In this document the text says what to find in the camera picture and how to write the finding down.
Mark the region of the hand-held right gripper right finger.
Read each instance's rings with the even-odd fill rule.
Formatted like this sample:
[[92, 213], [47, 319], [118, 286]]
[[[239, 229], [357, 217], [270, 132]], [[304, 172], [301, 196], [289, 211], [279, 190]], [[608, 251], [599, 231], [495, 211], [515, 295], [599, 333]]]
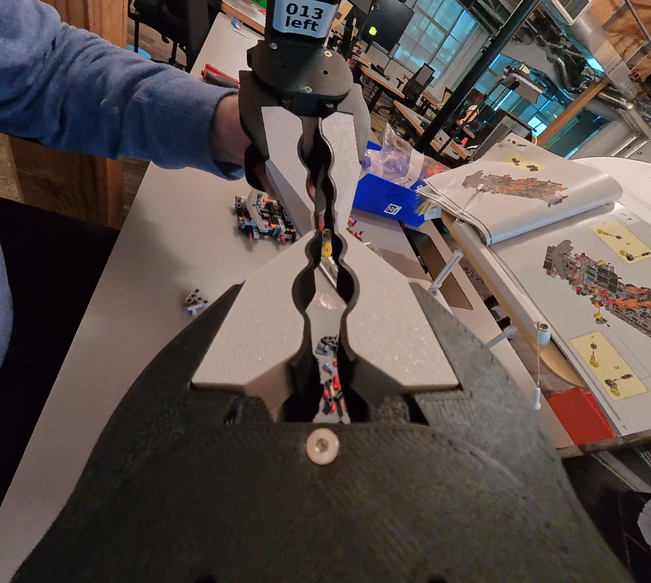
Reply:
[[436, 303], [432, 295], [346, 230], [333, 242], [337, 291], [346, 302], [338, 359], [351, 422], [367, 422], [405, 396], [461, 390], [425, 312]]

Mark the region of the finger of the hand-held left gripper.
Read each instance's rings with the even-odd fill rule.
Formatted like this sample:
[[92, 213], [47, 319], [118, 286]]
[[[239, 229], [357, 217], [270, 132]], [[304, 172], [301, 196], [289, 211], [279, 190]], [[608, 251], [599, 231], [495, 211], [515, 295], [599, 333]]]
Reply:
[[314, 229], [314, 203], [308, 193], [308, 170], [301, 161], [300, 118], [280, 106], [262, 107], [269, 158], [266, 175], [298, 233]]
[[320, 120], [319, 129], [325, 142], [320, 188], [324, 196], [326, 224], [345, 229], [361, 174], [354, 117], [335, 112]]

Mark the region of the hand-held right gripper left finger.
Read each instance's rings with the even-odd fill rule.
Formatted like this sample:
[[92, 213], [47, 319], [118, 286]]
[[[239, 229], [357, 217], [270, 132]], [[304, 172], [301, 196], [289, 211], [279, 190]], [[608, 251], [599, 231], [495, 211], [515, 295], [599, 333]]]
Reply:
[[209, 346], [192, 385], [259, 397], [277, 420], [292, 394], [289, 360], [301, 347], [305, 318], [292, 287], [311, 263], [310, 231], [243, 283]]

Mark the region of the partly built lego car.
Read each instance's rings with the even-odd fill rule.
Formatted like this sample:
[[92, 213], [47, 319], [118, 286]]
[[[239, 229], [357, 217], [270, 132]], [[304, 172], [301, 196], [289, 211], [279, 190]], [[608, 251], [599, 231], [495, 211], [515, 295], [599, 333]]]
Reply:
[[268, 237], [285, 244], [297, 238], [297, 231], [282, 205], [266, 192], [252, 189], [246, 197], [236, 196], [234, 210], [238, 228], [250, 239]]

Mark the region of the pile of lego pieces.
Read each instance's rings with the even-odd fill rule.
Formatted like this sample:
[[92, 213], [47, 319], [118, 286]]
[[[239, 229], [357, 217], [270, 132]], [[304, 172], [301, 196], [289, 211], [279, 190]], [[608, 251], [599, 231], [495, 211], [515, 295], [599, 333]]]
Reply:
[[321, 382], [319, 408], [314, 422], [350, 422], [338, 372], [337, 350], [338, 337], [325, 335], [320, 338], [314, 351]]

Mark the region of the person's left forearm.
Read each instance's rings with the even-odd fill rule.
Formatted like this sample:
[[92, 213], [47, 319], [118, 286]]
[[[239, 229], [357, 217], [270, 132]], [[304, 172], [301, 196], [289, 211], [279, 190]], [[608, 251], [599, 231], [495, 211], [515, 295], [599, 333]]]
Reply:
[[1, 133], [222, 177], [209, 131], [228, 94], [238, 93], [68, 25], [39, 0], [1, 0]]

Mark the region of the lego instruction booklet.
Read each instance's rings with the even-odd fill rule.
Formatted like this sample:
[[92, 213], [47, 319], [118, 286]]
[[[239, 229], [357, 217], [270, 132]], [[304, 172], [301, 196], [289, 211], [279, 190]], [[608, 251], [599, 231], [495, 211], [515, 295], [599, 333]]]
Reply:
[[549, 326], [614, 432], [649, 431], [650, 163], [568, 160], [510, 134], [417, 196], [453, 218], [526, 335]]

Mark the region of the person's left hand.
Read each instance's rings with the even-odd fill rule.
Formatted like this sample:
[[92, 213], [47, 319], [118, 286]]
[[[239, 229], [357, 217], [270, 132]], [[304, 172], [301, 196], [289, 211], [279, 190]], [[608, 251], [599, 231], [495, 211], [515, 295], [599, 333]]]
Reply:
[[245, 152], [250, 143], [240, 123], [238, 95], [225, 95], [217, 103], [209, 131], [212, 160], [224, 179], [245, 177]]

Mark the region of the crumpled clear plastic bags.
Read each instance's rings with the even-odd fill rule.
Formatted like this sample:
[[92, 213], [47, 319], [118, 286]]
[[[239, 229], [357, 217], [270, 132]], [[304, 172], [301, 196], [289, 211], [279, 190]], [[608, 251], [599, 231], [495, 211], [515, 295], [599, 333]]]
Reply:
[[411, 190], [422, 187], [427, 178], [446, 172], [449, 168], [415, 151], [387, 123], [380, 144], [368, 143], [362, 162], [361, 177], [375, 175]]

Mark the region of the blue plastic bin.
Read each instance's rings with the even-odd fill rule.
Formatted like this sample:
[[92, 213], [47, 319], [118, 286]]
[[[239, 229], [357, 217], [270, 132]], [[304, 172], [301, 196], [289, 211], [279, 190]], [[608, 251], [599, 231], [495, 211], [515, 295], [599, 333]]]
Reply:
[[417, 194], [419, 188], [411, 190], [369, 173], [360, 177], [354, 207], [419, 227], [425, 221], [439, 218], [441, 214], [432, 201]]

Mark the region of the wood top office desk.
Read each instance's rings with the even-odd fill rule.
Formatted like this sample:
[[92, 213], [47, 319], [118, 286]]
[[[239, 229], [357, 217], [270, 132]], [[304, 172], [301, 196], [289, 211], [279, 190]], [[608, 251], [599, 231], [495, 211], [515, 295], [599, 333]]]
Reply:
[[[422, 124], [425, 123], [425, 126], [427, 127], [429, 121], [411, 108], [403, 105], [399, 100], [394, 100], [393, 104], [396, 112], [403, 116], [409, 127], [412, 128], [416, 134], [416, 139], [418, 139], [425, 132], [425, 128]], [[466, 151], [466, 148], [456, 143], [443, 131], [440, 131], [434, 139], [431, 140], [430, 146], [434, 154], [447, 155], [453, 160], [466, 160], [471, 156], [470, 153]]]
[[378, 106], [379, 99], [381, 98], [383, 93], [386, 93], [387, 96], [391, 98], [391, 100], [398, 100], [398, 99], [404, 99], [405, 95], [400, 92], [398, 89], [393, 87], [391, 83], [382, 75], [377, 73], [376, 71], [372, 70], [371, 68], [367, 66], [363, 66], [362, 64], [358, 64], [361, 73], [364, 74], [366, 77], [370, 78], [370, 80], [374, 83], [376, 86], [375, 94], [373, 97], [370, 99], [370, 102], [368, 103], [368, 110], [369, 113], [374, 110], [375, 107]]

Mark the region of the red and black tool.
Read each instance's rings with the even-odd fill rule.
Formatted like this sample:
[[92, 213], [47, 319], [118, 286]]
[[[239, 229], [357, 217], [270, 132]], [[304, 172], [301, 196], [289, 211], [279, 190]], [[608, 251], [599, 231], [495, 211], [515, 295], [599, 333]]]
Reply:
[[224, 74], [209, 63], [205, 64], [205, 67], [201, 71], [201, 76], [203, 81], [210, 85], [216, 85], [217, 87], [226, 89], [240, 89], [240, 82], [237, 79]]

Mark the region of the black steel pillar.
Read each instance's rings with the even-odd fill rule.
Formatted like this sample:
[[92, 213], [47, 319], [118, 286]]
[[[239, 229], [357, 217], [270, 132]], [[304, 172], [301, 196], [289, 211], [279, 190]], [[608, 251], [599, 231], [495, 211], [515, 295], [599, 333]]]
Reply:
[[500, 54], [507, 42], [517, 32], [534, 8], [541, 0], [521, 0], [510, 15], [508, 20], [501, 26], [499, 32], [494, 36], [471, 66], [468, 73], [463, 77], [458, 87], [450, 98], [444, 103], [436, 117], [427, 126], [424, 132], [416, 141], [414, 148], [421, 153], [431, 149], [431, 141], [435, 138], [443, 126], [457, 112], [464, 103], [470, 91], [474, 88], [478, 79], [487, 71], [494, 59]]

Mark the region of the black wall screen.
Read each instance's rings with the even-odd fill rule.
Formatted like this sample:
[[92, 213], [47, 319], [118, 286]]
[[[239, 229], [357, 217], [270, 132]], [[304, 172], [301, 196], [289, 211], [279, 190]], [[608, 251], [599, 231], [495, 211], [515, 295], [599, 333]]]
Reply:
[[413, 17], [413, 10], [400, 0], [378, 0], [364, 27], [363, 40], [390, 54]]

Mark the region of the silver ventilation duct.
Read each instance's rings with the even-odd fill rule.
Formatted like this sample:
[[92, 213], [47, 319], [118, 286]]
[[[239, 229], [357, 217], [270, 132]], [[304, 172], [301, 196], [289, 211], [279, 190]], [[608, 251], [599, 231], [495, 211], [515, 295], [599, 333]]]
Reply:
[[567, 28], [568, 34], [595, 58], [616, 89], [626, 99], [637, 99], [637, 87], [630, 79], [628, 66], [614, 49], [602, 25], [593, 14], [586, 10], [573, 25], [568, 25]]

